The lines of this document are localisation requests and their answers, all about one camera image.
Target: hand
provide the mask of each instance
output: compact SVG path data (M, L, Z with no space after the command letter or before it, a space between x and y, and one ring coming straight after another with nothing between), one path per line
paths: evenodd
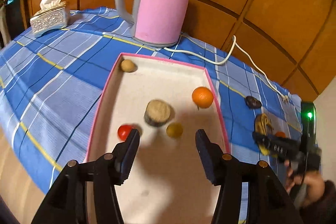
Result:
M293 169L289 167L289 160L285 161L285 166L288 167L285 189L289 194L295 184L301 184L302 175L297 175L294 179L291 179L290 176L293 174ZM301 206L307 207L308 205L318 201L323 196L325 184L322 175L318 171L306 172L303 182L307 185L307 196Z

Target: white cable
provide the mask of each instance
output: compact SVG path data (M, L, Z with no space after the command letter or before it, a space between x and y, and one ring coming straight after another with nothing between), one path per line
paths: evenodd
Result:
M254 66L257 70L259 70L259 71L264 75L264 77L265 77L267 83L269 84L269 87L270 87L271 89L273 89L276 93L278 93L278 94L281 96L281 98L283 99L283 101L287 101L287 100L288 100L288 99L286 98L287 96L283 95L283 94L277 89L276 86L273 86L273 85L271 84L271 82L270 82L269 79L267 78L266 74L265 74L260 68L258 68L258 66L253 62L251 56L249 56L249 54L248 54L247 52L245 52L245 51L244 51L244 50L237 44L237 42L236 42L236 36L235 36L235 35L232 37L232 41L233 41L233 43L232 43L232 46L231 46L231 48L230 48L229 53L227 54L227 57L224 58L224 60L222 60L222 61L220 61L220 62L214 62L214 61L209 60L209 59L207 59L207 58L205 58L205 57L203 57L203 56L201 56L201 55L199 55L199 54L196 54L196 53L194 53L194 52L190 52L190 51L185 51L185 50L173 50L173 49L170 49L170 48L167 48L167 47L165 47L164 49L165 49L166 51L169 51L169 52L179 52L179 53L191 54L191 55L197 56L197 57L199 57L199 58L201 58L201 59L203 59L203 60L205 60L205 61L207 61L207 62L209 62L209 63L211 63L211 64L214 64L214 65L223 65L223 64L229 59L229 57L231 56L234 47L237 46L237 48L238 48L239 50L241 50L244 54L247 55L247 57L250 59L250 61L251 61L251 63L253 64L253 66Z

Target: screw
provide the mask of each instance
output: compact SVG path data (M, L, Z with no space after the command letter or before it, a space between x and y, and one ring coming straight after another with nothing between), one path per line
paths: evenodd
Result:
M76 164L77 164L77 162L75 160L68 161L68 166L69 167L74 167Z
M261 160L261 161L259 162L259 165L260 165L261 167L265 168L265 167L268 166L268 163L267 163L266 161L264 161L264 160Z
M223 160L232 160L232 156L230 154L224 154L222 158Z
M113 154L112 154L112 153L106 153L106 154L104 155L104 159L106 159L106 160L111 160L111 159L113 159Z

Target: tablecloth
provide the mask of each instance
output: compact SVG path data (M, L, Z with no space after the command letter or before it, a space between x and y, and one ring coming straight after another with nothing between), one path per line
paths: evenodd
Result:
M227 55L185 33L173 48L213 61ZM232 155L249 163L265 160L284 177L283 165L259 153L252 131L256 115L266 113L275 132L299 139L297 95L273 83L288 95L290 102L285 104L261 74L234 57L216 66L195 56L141 45L131 38L127 22L116 10L100 7L71 11L65 29L39 38L34 38L28 28L0 52L0 125L16 156L44 193L69 160L84 160L102 89L121 52L204 66L216 89ZM250 110L244 102L247 95L260 100L262 108ZM247 185L243 185L242 208L246 204Z

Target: tissue box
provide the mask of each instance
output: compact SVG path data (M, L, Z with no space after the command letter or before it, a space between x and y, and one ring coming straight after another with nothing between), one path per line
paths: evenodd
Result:
M52 29L63 29L68 25L70 13L66 7L67 2L63 1L50 8L40 10L30 19L32 33L40 37L46 31Z

